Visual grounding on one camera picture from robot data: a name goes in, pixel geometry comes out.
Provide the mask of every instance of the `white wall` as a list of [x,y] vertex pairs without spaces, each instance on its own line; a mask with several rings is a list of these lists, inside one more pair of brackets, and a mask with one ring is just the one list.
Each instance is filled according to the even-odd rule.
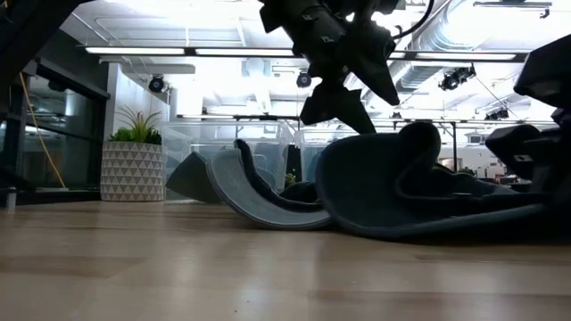
[[112,99],[107,102],[105,111],[104,137],[108,138],[119,128],[127,127],[123,121],[128,121],[117,112],[119,108],[127,105],[134,112],[142,112],[145,116],[157,111],[162,115],[157,118],[156,125],[159,127],[163,121],[168,121],[170,107],[161,99],[151,94],[146,88],[146,83],[137,83],[125,76],[118,63],[110,63],[108,91]]

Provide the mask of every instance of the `clear plastic bin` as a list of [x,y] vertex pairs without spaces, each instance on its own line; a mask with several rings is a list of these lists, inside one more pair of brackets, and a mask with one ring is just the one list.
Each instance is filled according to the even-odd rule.
[[352,130],[302,129],[295,133],[295,143],[302,157],[302,181],[315,182],[315,170],[321,152],[336,140],[356,136]]
[[[217,152],[234,149],[234,141],[243,139],[252,150],[259,174],[280,192],[286,183],[287,150],[294,141],[289,127],[272,121],[187,121],[162,125],[162,149],[168,180],[177,166],[192,152],[206,160]],[[168,191],[166,200],[181,200]]]

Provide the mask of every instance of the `ceiling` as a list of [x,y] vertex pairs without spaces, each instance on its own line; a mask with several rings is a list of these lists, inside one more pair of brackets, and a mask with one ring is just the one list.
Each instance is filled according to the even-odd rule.
[[[421,29],[399,44],[401,49],[423,49],[429,39],[435,50],[460,48],[485,51],[530,51],[559,37],[571,33],[571,4],[568,0],[551,0],[550,16],[541,19],[543,10],[524,11],[518,8],[485,10],[474,7],[474,0],[451,0],[454,10],[442,10],[435,15],[432,25]],[[435,8],[448,0],[436,0]],[[62,25],[62,29],[83,45],[125,46],[240,46],[240,47],[291,47],[292,41],[282,30],[264,32],[259,16],[261,3],[256,0],[101,0],[81,5]],[[401,25],[407,29],[418,21],[424,6],[408,6],[381,17],[382,25]],[[446,37],[447,46],[437,46],[438,37]],[[308,68],[301,59],[266,61],[266,78],[259,80],[244,77],[244,59],[196,57],[131,57],[124,61],[124,71],[147,78],[151,66],[175,66],[184,70],[194,65],[195,74],[173,77],[173,85],[184,89],[188,79],[201,83],[204,105],[219,111],[245,113],[257,90],[263,86],[269,92],[275,114],[295,114],[307,98],[311,88],[299,89],[295,85],[296,73]],[[401,81],[404,74],[413,74],[414,64],[393,64],[393,80]],[[521,65],[508,63],[477,63],[477,79],[451,92],[444,92],[437,84],[451,66],[421,66],[430,73],[420,78],[412,90],[400,92],[404,117],[483,119],[487,111],[507,105],[512,115],[521,119],[548,119],[549,108],[533,108],[536,103],[513,94],[513,84]],[[349,79],[351,89],[363,88],[363,99],[369,111],[387,117],[394,107],[384,103],[359,81]]]

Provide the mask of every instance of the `floor plank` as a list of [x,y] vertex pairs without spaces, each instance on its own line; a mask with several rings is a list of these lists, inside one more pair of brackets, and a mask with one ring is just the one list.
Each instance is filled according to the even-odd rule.
[[220,206],[0,212],[0,320],[559,321],[569,275],[566,246],[263,231]]

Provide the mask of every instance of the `gray curved foam pad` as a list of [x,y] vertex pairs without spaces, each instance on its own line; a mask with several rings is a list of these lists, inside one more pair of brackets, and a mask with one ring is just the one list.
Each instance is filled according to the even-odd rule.
[[244,173],[238,149],[219,152],[208,161],[206,168],[219,197],[233,210],[252,219],[259,226],[282,230],[312,230],[330,222],[329,214],[323,209],[285,210],[257,193]]
[[172,172],[166,186],[175,193],[199,202],[222,203],[208,179],[206,160],[195,152],[186,157]]
[[485,234],[501,223],[518,229],[524,218],[542,217],[546,211],[541,204],[471,215],[454,215],[443,206],[411,210],[414,201],[399,199],[394,186],[407,166],[400,156],[407,147],[398,135],[378,134],[346,138],[326,148],[317,168],[317,189],[337,224],[357,235],[394,240],[469,227],[480,227]]

